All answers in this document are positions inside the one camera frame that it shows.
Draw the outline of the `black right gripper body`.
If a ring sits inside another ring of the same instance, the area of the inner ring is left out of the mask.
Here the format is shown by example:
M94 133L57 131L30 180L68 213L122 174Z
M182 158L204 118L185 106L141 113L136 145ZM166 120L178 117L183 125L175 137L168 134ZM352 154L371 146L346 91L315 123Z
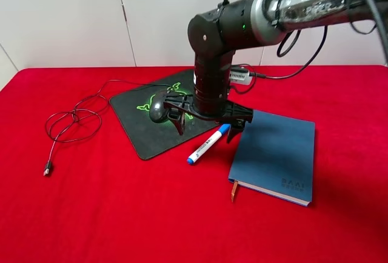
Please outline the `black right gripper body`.
M203 121L229 123L234 119L244 119L251 122L253 110L234 103L225 98L202 100L197 95L184 95L170 92L165 100L164 107L177 108L186 114Z

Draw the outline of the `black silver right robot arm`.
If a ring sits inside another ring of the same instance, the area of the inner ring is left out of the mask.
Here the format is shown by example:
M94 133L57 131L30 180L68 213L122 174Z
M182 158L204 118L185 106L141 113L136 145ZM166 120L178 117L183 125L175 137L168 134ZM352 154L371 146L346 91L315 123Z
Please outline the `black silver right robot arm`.
M195 53L191 95L168 93L163 105L179 134L185 116L229 124L233 138L253 119L253 110L228 99L230 71L237 50L277 45L307 28L373 20L387 47L387 0L223 0L191 19L187 34Z

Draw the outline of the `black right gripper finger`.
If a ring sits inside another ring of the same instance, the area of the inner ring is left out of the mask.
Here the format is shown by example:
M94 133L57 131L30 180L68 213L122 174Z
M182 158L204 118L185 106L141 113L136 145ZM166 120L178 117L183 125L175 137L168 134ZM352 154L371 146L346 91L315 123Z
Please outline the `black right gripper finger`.
M234 119L229 122L230 127L227 132L227 143L229 144L232 139L242 133L245 129L246 120L244 119Z
M185 113L177 108L170 108L167 113L167 118L175 126L179 135L182 136L186 128Z

